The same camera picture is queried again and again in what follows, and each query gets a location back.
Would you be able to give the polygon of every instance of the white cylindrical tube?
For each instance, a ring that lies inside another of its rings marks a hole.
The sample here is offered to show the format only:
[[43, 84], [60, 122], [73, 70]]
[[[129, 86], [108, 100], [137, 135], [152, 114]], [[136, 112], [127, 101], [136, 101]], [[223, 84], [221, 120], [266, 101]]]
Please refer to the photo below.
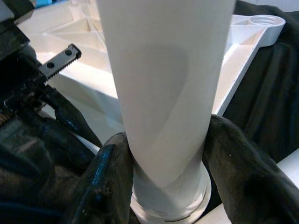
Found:
[[[132, 199], [146, 217], [183, 219], [203, 200], [207, 181], [201, 178], [199, 149], [234, 3], [98, 0], [135, 159]], [[151, 223], [133, 209], [143, 223]]]

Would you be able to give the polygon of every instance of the screw hole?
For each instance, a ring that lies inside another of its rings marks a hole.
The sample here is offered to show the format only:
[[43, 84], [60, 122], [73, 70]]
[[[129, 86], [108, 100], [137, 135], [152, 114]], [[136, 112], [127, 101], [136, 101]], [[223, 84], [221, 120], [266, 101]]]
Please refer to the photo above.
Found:
[[66, 50], [65, 54], [68, 55], [68, 56], [70, 56], [71, 55], [71, 51], [70, 50]]
[[49, 69], [53, 69], [53, 68], [55, 67], [55, 64], [52, 63], [52, 62], [49, 62], [49, 63], [47, 63], [47, 67], [48, 67]]

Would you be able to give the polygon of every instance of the white pipe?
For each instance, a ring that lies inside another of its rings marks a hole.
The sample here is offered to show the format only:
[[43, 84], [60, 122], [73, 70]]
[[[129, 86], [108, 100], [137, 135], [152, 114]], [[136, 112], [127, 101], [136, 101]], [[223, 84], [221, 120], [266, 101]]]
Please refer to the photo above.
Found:
[[234, 3], [98, 0], [135, 159], [132, 208], [142, 223], [185, 218], [204, 200], [209, 180], [199, 149]]

